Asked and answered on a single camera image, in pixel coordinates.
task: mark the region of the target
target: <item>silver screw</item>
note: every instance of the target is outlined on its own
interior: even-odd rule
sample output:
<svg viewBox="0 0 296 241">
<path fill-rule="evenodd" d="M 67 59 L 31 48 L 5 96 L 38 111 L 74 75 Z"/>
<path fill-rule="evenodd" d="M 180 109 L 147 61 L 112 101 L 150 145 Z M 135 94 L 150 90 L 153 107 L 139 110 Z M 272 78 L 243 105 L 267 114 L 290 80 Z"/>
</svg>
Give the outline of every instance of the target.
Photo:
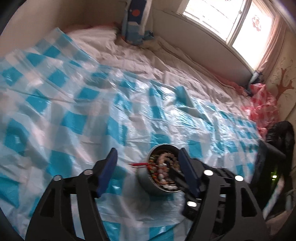
<svg viewBox="0 0 296 241">
<path fill-rule="evenodd" d="M 59 181 L 61 179 L 62 179 L 62 176 L 60 176 L 60 175 L 55 175 L 54 176 L 54 181 Z"/>
<path fill-rule="evenodd" d="M 86 175 L 86 176 L 91 175 L 91 174 L 93 174 L 93 173 L 94 173 L 94 172 L 93 172 L 92 169 L 86 169 L 86 170 L 83 172 L 83 174 Z"/>
</svg>

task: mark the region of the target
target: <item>red checkered plastic bag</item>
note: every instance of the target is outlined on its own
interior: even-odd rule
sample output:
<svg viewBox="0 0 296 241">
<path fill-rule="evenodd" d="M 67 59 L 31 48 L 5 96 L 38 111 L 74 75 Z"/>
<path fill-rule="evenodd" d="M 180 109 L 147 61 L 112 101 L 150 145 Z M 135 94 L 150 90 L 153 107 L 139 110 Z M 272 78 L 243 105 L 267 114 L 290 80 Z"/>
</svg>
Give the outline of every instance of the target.
<svg viewBox="0 0 296 241">
<path fill-rule="evenodd" d="M 251 105 L 244 106 L 243 110 L 250 120 L 256 122 L 259 134 L 265 138 L 267 128 L 279 121 L 277 101 L 264 84 L 250 85 L 250 89 L 253 94 Z"/>
</svg>

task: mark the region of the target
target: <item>curtain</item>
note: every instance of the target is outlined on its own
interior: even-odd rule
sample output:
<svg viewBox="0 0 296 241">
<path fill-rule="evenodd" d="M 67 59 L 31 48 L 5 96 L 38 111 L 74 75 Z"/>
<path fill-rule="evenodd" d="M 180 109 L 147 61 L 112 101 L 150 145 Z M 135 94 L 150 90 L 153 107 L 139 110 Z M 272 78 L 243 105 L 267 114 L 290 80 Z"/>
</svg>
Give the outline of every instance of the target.
<svg viewBox="0 0 296 241">
<path fill-rule="evenodd" d="M 286 26 L 286 22 L 277 12 L 271 27 L 263 57 L 258 64 L 258 67 L 251 78 L 250 83 L 255 81 L 257 83 L 265 82 L 269 77 L 281 53 L 286 33 Z"/>
</svg>

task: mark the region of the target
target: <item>metal bowl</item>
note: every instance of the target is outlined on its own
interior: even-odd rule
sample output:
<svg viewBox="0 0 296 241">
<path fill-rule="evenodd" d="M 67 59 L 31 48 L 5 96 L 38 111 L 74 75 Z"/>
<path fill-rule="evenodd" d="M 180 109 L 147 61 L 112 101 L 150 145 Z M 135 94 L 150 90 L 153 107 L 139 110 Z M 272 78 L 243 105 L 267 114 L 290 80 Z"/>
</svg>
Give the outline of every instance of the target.
<svg viewBox="0 0 296 241">
<path fill-rule="evenodd" d="M 157 155 L 157 154 L 161 154 L 164 152 L 170 152 L 175 157 L 178 158 L 179 149 L 177 147 L 175 147 L 173 145 L 169 145 L 169 144 L 157 145 L 150 150 L 146 162 L 147 163 L 149 162 L 151 155 Z M 165 190 L 165 189 L 162 189 L 161 187 L 159 187 L 152 179 L 148 168 L 138 168 L 136 174 L 137 174 L 139 183 L 141 184 L 142 188 L 151 195 L 162 196 L 162 195 L 169 195 L 171 193 L 176 193 L 176 192 L 181 191 L 181 190 L 168 191 L 168 190 Z"/>
</svg>

